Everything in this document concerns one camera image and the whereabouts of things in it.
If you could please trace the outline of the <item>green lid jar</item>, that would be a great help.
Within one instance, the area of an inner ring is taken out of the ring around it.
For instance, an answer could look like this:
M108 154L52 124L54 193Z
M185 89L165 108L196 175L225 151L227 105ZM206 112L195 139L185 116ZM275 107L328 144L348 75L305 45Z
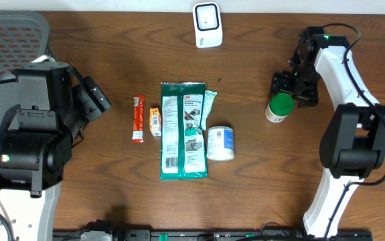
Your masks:
M293 98L285 93L278 93L265 108L265 116L272 123L281 123L294 109Z

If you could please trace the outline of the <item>green 3M product package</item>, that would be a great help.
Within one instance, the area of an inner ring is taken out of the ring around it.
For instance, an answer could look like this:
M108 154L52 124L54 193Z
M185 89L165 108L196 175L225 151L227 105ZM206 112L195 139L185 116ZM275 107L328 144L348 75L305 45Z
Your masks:
M161 180L208 176L201 126L206 84L161 84Z

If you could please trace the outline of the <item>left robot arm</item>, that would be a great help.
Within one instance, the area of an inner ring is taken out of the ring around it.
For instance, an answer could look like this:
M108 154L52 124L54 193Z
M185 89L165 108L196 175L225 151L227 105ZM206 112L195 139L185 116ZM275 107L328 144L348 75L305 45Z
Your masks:
M64 166L111 103L91 77L47 55L9 83L18 101L0 121L0 240L51 240Z

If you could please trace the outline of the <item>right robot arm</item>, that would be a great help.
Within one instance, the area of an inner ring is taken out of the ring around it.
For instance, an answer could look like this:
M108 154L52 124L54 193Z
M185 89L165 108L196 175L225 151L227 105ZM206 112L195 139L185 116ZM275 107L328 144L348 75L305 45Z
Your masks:
M340 234L338 224L359 186L385 182L385 106L368 90L352 54L354 44L344 35L331 35L325 26L306 27L299 35L289 65L271 81L265 116L280 123L299 107L319 102L323 80L334 114L319 145L323 166L315 197L296 234L284 240L360 240L368 234Z

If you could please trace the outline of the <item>small orange carton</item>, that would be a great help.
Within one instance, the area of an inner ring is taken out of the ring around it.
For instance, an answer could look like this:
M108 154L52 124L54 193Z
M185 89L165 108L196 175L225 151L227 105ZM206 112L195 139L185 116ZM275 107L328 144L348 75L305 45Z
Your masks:
M154 137L161 136L161 114L158 108L149 110L149 129Z

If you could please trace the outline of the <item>red white tube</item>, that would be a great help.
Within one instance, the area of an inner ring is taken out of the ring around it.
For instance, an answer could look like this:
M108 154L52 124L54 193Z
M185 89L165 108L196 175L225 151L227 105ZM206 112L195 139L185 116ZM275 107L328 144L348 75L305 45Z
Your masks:
M134 117L133 117L133 136L134 143L143 143L143 124L144 124L144 95L135 95L133 97L134 102Z

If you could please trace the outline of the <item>white blue round container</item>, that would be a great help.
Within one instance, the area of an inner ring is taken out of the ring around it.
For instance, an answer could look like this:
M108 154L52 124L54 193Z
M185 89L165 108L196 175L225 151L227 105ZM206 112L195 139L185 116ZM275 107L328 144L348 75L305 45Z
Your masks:
M212 161L230 161L234 154L234 132L230 127L208 129L207 158Z

